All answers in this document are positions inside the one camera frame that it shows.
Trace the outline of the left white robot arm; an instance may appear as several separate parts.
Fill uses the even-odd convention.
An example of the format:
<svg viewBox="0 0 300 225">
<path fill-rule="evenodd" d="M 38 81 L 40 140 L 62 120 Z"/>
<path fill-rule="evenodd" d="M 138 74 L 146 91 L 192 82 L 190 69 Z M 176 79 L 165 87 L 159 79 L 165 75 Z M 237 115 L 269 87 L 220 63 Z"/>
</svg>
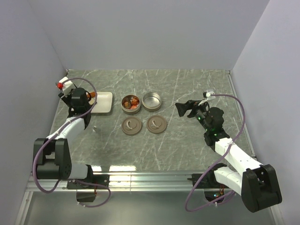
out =
<svg viewBox="0 0 300 225">
<path fill-rule="evenodd" d="M 76 88 L 67 97 L 59 95 L 69 107 L 65 123 L 46 138 L 34 142 L 33 169 L 36 179 L 67 180 L 72 167 L 69 144 L 87 128 L 91 120 L 91 105 L 87 91 Z"/>
</svg>

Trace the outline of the braised pork pieces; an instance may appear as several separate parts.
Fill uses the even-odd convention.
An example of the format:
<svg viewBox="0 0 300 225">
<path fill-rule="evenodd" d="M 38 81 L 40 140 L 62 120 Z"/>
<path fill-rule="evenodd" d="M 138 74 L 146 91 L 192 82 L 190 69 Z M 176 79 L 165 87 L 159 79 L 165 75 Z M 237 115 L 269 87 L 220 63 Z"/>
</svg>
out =
<svg viewBox="0 0 300 225">
<path fill-rule="evenodd" d="M 131 99 L 131 105 L 139 105 L 139 99 L 133 97 Z"/>
</svg>

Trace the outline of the fried chicken drumstick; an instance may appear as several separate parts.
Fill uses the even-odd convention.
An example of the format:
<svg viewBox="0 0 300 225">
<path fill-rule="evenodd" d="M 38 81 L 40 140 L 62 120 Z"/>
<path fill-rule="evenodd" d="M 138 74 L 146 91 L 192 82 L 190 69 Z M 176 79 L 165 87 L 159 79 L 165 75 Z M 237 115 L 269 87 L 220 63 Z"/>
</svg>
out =
<svg viewBox="0 0 300 225">
<path fill-rule="evenodd" d="M 95 92 L 86 92 L 88 98 L 94 98 L 96 96 Z"/>
</svg>

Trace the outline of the black white sushi piece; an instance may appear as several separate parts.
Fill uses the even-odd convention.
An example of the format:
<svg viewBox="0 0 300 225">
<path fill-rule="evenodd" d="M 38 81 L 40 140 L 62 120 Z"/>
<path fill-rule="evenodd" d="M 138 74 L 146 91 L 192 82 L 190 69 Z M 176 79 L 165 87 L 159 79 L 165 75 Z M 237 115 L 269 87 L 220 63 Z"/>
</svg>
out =
<svg viewBox="0 0 300 225">
<path fill-rule="evenodd" d="M 95 98 L 92 98 L 90 101 L 89 101 L 89 104 L 90 105 L 93 105 L 93 104 L 96 104 L 97 101 L 95 100 Z"/>
</svg>

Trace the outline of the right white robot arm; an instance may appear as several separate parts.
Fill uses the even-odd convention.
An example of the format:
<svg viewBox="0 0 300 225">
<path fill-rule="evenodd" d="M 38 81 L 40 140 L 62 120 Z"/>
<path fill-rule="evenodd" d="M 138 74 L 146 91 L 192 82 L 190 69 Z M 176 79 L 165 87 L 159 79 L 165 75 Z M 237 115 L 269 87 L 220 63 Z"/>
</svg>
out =
<svg viewBox="0 0 300 225">
<path fill-rule="evenodd" d="M 223 184 L 232 191 L 229 196 L 239 194 L 250 212 L 257 212 L 282 202 L 276 171 L 270 164 L 263 165 L 245 153 L 223 129 L 224 111 L 210 107 L 207 100 L 189 100 L 176 103 L 179 116 L 190 111 L 188 118 L 196 118 L 205 130 L 206 144 L 225 159 L 233 168 L 222 164 L 220 159 L 204 172 L 196 183 L 197 188 L 206 177 L 212 187 Z"/>
</svg>

